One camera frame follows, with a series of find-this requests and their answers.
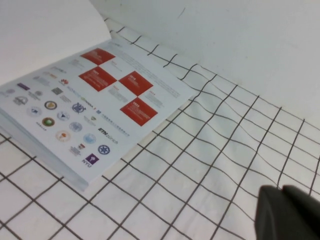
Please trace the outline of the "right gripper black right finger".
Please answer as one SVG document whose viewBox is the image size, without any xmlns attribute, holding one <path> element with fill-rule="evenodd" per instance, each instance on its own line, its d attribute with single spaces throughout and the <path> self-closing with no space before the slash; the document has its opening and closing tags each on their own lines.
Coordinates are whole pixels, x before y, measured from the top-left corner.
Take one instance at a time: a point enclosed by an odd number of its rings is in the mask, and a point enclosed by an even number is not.
<svg viewBox="0 0 320 240">
<path fill-rule="evenodd" d="M 320 239 L 320 202 L 293 185 L 284 185 L 283 193 L 289 198 L 312 233 Z"/>
</svg>

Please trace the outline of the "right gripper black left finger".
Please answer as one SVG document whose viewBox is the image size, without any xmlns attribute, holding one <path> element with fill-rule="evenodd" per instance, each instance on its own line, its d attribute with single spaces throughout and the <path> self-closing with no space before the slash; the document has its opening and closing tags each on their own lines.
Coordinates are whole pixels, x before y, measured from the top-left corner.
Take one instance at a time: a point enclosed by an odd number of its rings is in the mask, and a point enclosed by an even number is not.
<svg viewBox="0 0 320 240">
<path fill-rule="evenodd" d="M 279 240 L 283 235 L 281 221 L 286 216 L 287 197 L 271 185 L 264 185 L 258 193 L 254 229 L 257 240 Z"/>
</svg>

